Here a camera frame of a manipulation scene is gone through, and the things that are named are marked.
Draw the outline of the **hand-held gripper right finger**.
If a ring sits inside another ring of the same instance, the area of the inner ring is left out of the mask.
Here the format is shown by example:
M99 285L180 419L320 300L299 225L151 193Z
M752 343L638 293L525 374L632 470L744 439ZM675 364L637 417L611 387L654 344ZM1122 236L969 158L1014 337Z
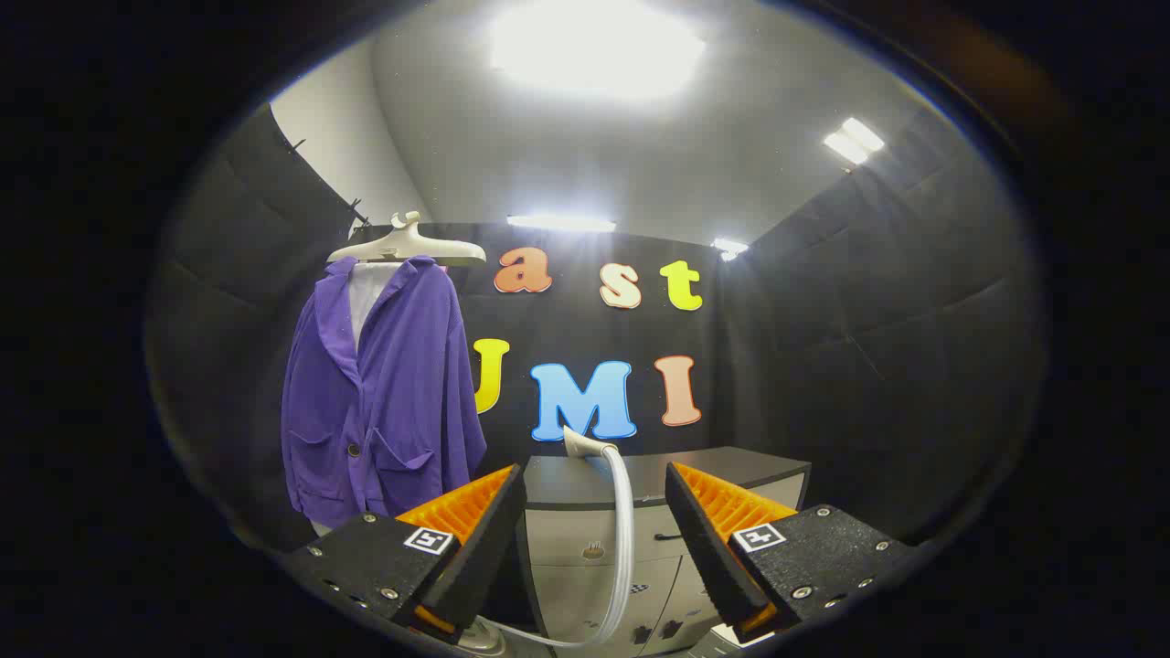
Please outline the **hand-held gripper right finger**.
M794 510L683 462L665 469L665 500L739 642L823 623L902 580L918 554L832 505Z

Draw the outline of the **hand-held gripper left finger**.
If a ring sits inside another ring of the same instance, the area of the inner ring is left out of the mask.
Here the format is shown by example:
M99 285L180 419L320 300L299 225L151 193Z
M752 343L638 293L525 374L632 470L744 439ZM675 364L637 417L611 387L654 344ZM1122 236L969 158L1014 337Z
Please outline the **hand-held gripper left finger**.
M366 513L282 555L314 595L388 636L457 642L481 612L526 508L509 465L395 516Z

